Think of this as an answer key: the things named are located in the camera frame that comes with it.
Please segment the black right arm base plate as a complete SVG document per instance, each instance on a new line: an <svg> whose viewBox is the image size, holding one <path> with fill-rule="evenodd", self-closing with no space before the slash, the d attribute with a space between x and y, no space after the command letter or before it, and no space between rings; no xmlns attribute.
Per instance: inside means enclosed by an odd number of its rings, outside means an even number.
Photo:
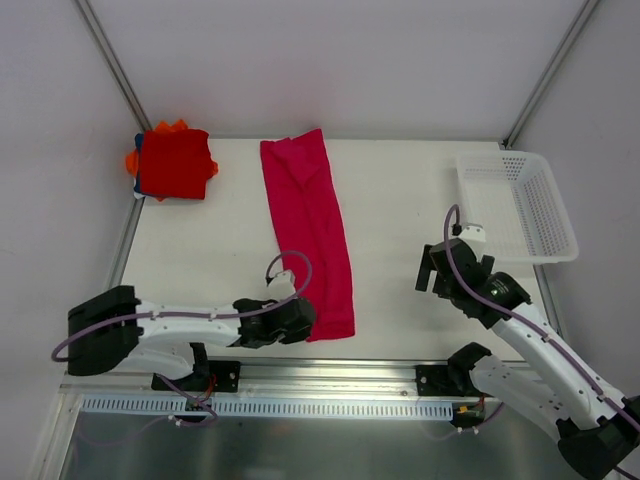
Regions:
<svg viewBox="0 0 640 480"><path fill-rule="evenodd" d="M467 373L445 364L416 365L415 383L420 397L479 397L481 392Z"/></svg>

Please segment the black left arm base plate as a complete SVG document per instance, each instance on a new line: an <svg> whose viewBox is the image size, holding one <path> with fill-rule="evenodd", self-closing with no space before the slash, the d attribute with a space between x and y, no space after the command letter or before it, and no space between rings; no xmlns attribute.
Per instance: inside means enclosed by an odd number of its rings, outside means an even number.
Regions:
<svg viewBox="0 0 640 480"><path fill-rule="evenodd" d="M170 383L189 394L237 393L241 373L241 363L229 360L199 361L191 372Z"/></svg>

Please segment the magenta t shirt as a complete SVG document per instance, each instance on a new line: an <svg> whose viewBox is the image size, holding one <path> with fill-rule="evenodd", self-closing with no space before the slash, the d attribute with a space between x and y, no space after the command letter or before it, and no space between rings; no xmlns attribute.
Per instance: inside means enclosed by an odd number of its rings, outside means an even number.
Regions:
<svg viewBox="0 0 640 480"><path fill-rule="evenodd" d="M278 246L289 254L283 266L296 274L316 321L311 342L350 338L356 333L352 269L341 209L320 129L298 137L260 143L260 159Z"/></svg>

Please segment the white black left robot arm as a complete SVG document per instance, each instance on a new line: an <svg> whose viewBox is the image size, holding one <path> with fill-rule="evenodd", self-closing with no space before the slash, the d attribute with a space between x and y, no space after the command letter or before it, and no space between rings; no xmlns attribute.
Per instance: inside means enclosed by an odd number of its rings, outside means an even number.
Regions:
<svg viewBox="0 0 640 480"><path fill-rule="evenodd" d="M242 298L212 309L169 307L143 301L129 285L114 287L68 312L68 338L54 356L71 376L129 368L177 380L197 390L208 381L208 345L259 349L307 340L316 322L302 297Z"/></svg>

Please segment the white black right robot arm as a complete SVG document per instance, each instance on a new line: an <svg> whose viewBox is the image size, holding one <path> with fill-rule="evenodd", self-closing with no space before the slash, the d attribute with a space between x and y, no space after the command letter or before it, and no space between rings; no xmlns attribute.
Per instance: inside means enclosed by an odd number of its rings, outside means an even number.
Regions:
<svg viewBox="0 0 640 480"><path fill-rule="evenodd" d="M509 274L459 238L425 245L416 290L431 290L509 344L538 375L516 372L471 342L447 361L439 391L494 397L536 424L585 479L603 479L639 446L639 399L628 397L569 348Z"/></svg>

